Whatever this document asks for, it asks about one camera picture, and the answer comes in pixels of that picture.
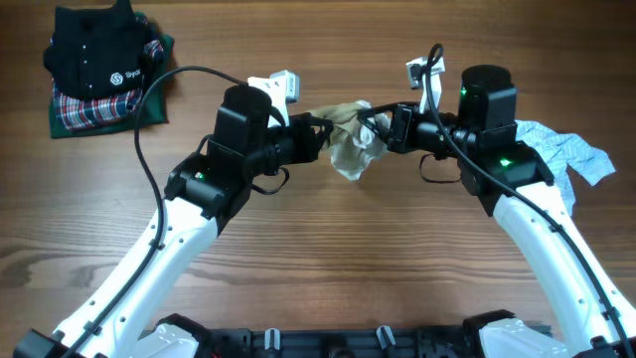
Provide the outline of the beige and tan shirt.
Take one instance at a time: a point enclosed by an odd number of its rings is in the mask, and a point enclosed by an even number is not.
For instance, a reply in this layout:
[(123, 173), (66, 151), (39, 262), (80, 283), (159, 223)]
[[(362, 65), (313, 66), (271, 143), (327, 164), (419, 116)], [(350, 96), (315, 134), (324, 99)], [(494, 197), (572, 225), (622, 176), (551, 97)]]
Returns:
[(358, 121), (358, 112), (371, 107), (369, 102), (357, 100), (309, 110), (313, 116), (333, 122), (334, 129), (322, 151), (330, 155), (334, 169), (349, 181), (359, 180), (373, 160), (388, 153), (387, 145)]

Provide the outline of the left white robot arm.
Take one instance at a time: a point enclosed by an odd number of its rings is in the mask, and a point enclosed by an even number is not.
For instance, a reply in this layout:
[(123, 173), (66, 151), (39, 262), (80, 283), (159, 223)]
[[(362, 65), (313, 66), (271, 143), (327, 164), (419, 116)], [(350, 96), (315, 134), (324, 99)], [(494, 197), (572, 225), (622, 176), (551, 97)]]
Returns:
[(30, 330), (16, 357), (127, 357), (177, 278), (256, 191), (260, 175), (315, 161), (332, 121), (288, 115), (273, 89), (226, 90), (214, 131), (171, 172), (157, 210), (97, 291), (50, 335)]

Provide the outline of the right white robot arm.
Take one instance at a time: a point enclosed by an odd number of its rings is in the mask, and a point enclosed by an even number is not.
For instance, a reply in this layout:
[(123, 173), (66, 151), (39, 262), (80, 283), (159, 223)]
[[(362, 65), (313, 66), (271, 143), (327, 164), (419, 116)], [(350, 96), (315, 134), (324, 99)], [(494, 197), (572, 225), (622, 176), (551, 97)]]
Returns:
[(438, 110), (440, 70), (411, 65), (420, 102), (361, 110), (358, 121), (388, 150), (453, 158), (460, 181), (531, 267), (561, 327), (554, 347), (571, 357), (632, 357), (635, 308), (620, 293), (566, 211), (556, 178), (517, 137), (517, 90), (508, 70), (478, 65), (461, 76), (457, 113)]

